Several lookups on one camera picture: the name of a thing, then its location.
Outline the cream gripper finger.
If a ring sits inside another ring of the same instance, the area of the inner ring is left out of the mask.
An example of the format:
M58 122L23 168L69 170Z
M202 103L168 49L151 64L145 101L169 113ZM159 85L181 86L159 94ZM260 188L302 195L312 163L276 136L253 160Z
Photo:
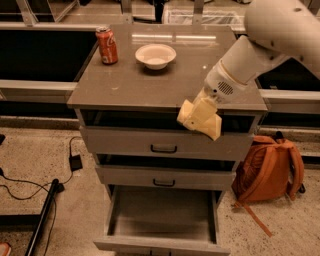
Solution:
M201 126L201 132L206 134L212 140L217 140L221 136L222 118L214 114L206 120Z

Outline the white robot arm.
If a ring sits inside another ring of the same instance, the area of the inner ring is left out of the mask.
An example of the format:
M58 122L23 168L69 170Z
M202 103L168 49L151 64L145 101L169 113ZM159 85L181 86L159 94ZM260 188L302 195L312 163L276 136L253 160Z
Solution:
M300 0L253 0L240 37L209 71L204 87L183 111L182 124L211 139L220 136L218 102L239 97L247 83L292 57L320 73L320 21Z

